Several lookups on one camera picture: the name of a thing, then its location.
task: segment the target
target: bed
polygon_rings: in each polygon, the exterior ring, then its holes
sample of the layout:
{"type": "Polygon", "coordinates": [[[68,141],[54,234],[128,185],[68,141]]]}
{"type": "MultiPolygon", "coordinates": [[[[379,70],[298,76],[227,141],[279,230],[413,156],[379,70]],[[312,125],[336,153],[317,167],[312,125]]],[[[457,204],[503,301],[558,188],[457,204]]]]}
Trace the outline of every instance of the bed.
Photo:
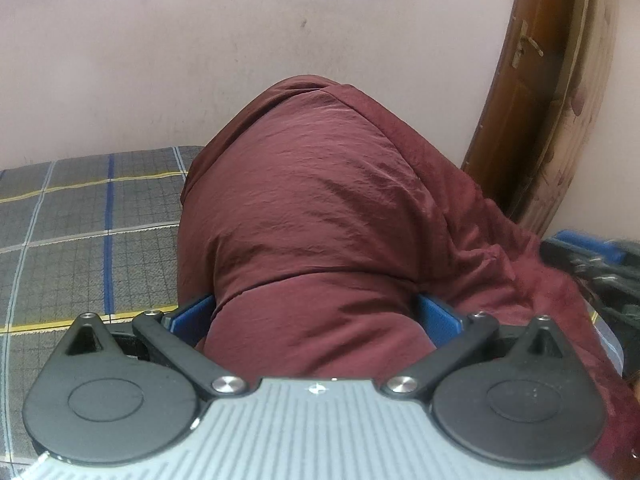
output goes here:
{"type": "Polygon", "coordinates": [[[0,171],[0,480],[36,458],[22,402],[76,316],[175,308],[179,197],[201,148],[0,171]]]}

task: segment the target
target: gray ribbed plate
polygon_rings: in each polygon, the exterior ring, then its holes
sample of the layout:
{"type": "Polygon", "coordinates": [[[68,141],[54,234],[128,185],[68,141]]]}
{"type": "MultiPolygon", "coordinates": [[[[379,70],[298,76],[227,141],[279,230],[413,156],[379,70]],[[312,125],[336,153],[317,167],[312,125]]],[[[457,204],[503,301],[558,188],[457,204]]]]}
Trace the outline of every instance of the gray ribbed plate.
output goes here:
{"type": "Polygon", "coordinates": [[[444,437],[419,404],[387,399],[370,381],[275,379],[250,396],[212,403],[185,440],[148,460],[95,468],[43,455],[22,478],[607,479],[586,458],[544,471],[476,460],[444,437]]]}

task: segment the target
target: silver screw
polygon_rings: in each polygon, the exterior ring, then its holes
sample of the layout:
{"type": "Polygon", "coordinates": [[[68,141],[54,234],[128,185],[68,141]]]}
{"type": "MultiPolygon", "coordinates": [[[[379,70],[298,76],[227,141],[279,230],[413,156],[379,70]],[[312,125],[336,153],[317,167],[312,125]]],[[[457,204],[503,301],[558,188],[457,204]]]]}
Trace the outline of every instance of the silver screw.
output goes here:
{"type": "Polygon", "coordinates": [[[225,375],[213,381],[211,386],[219,394],[238,394],[246,388],[246,383],[240,377],[225,375]]]}
{"type": "Polygon", "coordinates": [[[418,383],[413,377],[398,376],[391,377],[386,387],[396,394],[410,394],[418,387],[418,383]]]}

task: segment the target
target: wooden door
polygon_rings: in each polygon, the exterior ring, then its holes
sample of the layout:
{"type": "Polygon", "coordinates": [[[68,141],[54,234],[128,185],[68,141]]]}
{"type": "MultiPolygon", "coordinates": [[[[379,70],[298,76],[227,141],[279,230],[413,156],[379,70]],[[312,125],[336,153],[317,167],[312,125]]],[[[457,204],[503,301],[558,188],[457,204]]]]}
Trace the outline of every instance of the wooden door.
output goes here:
{"type": "Polygon", "coordinates": [[[574,0],[514,1],[498,70],[463,164],[484,195],[503,210],[536,156],[573,8],[574,0]]]}

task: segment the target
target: wall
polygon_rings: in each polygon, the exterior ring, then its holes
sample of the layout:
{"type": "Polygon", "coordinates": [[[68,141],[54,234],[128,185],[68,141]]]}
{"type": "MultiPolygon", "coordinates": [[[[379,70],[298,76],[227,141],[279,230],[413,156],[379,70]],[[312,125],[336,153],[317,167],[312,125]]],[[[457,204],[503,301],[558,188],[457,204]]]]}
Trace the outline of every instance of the wall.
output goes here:
{"type": "Polygon", "coordinates": [[[547,234],[576,228],[640,239],[640,0],[620,0],[604,100],[547,234]]]}
{"type": "Polygon", "coordinates": [[[207,142],[276,81],[382,102],[460,164],[513,0],[0,0],[0,168],[207,142]]]}

